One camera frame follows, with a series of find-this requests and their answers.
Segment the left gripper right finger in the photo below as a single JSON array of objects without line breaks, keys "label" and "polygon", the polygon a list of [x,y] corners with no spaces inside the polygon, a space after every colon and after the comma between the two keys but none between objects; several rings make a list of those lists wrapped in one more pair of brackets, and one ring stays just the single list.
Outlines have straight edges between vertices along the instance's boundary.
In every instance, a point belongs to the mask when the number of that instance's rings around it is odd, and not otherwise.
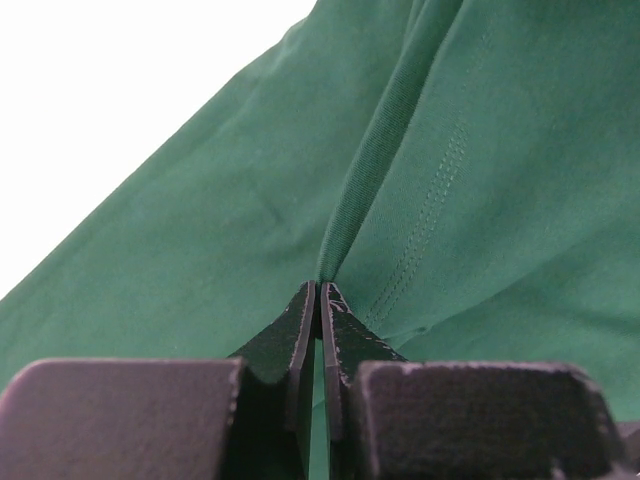
[{"label": "left gripper right finger", "polygon": [[406,360],[319,296],[333,479],[626,479],[630,432],[562,363]]}]

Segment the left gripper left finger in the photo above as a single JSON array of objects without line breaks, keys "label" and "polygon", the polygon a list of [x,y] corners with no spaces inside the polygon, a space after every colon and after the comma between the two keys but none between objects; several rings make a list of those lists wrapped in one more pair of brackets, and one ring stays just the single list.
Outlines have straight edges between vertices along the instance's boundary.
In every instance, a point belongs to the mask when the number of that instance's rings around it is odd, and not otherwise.
[{"label": "left gripper left finger", "polygon": [[305,479],[316,286],[226,359],[35,361],[1,396],[5,479]]}]

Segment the green t-shirt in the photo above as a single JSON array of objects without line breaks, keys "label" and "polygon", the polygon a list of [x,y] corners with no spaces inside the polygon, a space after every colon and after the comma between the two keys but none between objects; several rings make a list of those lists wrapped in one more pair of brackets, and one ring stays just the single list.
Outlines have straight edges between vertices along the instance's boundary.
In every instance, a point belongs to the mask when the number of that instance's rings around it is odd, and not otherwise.
[{"label": "green t-shirt", "polygon": [[639,5],[320,1],[1,303],[43,359],[226,359],[316,286],[406,360],[562,363],[639,475]]}]

